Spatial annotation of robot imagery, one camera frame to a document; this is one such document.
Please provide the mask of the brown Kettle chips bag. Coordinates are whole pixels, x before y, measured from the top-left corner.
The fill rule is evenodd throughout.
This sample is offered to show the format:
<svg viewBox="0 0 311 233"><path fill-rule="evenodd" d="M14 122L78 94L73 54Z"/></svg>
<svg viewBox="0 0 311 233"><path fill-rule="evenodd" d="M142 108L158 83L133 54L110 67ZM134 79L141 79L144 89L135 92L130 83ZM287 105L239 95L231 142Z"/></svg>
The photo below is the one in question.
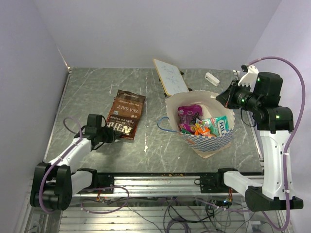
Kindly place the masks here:
<svg viewBox="0 0 311 233"><path fill-rule="evenodd" d="M120 132L122 138L133 140L142 116L145 99L145 96L118 90L108 114L106 126Z"/></svg>

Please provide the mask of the orange snack packet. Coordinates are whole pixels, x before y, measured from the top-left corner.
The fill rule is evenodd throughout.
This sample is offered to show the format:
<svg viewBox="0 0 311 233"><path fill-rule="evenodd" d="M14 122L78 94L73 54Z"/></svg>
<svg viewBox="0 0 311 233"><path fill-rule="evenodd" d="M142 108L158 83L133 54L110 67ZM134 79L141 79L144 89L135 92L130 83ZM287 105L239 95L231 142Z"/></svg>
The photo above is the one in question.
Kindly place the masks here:
<svg viewBox="0 0 311 233"><path fill-rule="evenodd" d="M198 123L195 124L195 127L195 135L211 136L210 129L208 127Z"/></svg>

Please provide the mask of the purple candy bag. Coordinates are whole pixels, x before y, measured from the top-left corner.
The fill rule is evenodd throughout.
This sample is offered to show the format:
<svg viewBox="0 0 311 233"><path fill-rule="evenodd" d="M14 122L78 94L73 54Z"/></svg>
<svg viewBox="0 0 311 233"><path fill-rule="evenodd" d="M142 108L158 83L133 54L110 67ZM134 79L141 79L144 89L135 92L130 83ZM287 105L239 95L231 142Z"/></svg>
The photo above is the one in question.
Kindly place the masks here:
<svg viewBox="0 0 311 233"><path fill-rule="evenodd" d="M194 134L196 131L196 121L200 120L203 116L201 106L197 104L180 106L177 110L179 116L179 129L186 130L191 134Z"/></svg>

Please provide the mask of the blue checkered paper bag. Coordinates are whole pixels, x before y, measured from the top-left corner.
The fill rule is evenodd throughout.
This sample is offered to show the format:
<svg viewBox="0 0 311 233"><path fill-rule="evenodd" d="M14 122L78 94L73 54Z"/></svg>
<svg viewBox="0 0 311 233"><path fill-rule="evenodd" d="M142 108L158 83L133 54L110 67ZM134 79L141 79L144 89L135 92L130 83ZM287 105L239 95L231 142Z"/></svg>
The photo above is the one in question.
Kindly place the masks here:
<svg viewBox="0 0 311 233"><path fill-rule="evenodd" d="M233 138L235 114L232 110L224 108L216 100L216 96L216 93L210 91L192 91L172 95L166 99L167 116L158 121L158 127L163 131L179 134L186 143L203 158L208 158L228 148ZM201 119L227 116L229 131L219 137L181 133L178 126L179 116L177 109L180 106L194 104L200 105L202 108L203 116Z"/></svg>

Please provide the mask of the green snack packet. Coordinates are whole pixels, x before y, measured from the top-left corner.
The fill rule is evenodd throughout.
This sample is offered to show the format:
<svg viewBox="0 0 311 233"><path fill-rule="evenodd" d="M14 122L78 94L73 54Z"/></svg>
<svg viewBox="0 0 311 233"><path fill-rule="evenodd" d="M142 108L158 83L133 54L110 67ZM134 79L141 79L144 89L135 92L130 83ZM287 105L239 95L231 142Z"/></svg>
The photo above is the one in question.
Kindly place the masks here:
<svg viewBox="0 0 311 233"><path fill-rule="evenodd" d="M188 131L188 130L186 130L186 129L182 129L182 130L181 130L181 133L184 133L184 134L192 134L191 131Z"/></svg>

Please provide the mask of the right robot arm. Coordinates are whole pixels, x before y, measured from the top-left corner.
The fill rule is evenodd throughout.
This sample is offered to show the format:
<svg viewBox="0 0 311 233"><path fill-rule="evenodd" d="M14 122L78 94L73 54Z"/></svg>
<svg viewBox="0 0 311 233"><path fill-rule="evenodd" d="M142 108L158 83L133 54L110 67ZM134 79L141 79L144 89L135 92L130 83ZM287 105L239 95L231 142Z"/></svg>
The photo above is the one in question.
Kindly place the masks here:
<svg viewBox="0 0 311 233"><path fill-rule="evenodd" d="M289 143L294 135L290 108L279 105L283 79L275 73L247 71L240 80L216 97L225 108L252 113L264 152L263 183L255 183L234 168L220 168L200 179L201 193L233 189L243 195L253 211L302 209L304 202L293 189L289 165Z"/></svg>

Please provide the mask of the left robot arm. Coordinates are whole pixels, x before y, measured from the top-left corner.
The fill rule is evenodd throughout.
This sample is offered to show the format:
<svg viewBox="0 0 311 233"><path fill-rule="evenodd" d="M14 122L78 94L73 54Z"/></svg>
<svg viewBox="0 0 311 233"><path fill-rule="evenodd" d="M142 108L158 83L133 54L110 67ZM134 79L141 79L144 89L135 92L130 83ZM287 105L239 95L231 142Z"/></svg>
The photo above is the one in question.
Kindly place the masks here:
<svg viewBox="0 0 311 233"><path fill-rule="evenodd" d="M122 132L107 126L102 115L88 115L84 126L78 121L75 123L78 132L70 145L56 158L35 167L30 205L41 208L47 214L66 210L72 196L83 189L93 193L99 188L97 170L80 168L79 163L92 151L122 136Z"/></svg>

